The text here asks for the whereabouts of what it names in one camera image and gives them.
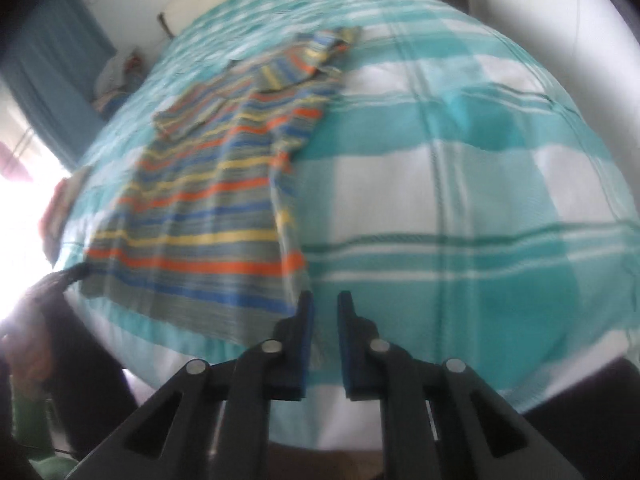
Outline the green sleeve forearm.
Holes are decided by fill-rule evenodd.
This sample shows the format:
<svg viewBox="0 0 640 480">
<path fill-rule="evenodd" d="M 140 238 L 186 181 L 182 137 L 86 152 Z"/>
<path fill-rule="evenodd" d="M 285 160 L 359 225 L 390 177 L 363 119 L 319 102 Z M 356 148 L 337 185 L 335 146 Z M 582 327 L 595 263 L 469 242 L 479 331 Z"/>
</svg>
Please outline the green sleeve forearm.
<svg viewBox="0 0 640 480">
<path fill-rule="evenodd" d="M 30 398 L 20 390 L 12 390 L 11 434 L 26 455 L 28 463 L 40 479 L 66 479 L 77 462 L 58 455 L 50 433 L 47 400 Z"/>
</svg>

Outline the person's left hand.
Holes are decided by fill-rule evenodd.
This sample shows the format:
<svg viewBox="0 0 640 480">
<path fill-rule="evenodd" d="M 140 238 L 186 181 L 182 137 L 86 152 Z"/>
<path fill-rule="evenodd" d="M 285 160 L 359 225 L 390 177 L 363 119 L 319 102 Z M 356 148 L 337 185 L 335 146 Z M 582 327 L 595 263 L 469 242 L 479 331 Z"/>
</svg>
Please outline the person's left hand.
<svg viewBox="0 0 640 480">
<path fill-rule="evenodd" d="M 13 333 L 1 339 L 1 349 L 9 364 L 13 387 L 36 400 L 43 395 L 43 385 L 53 372 L 50 338 Z"/>
</svg>

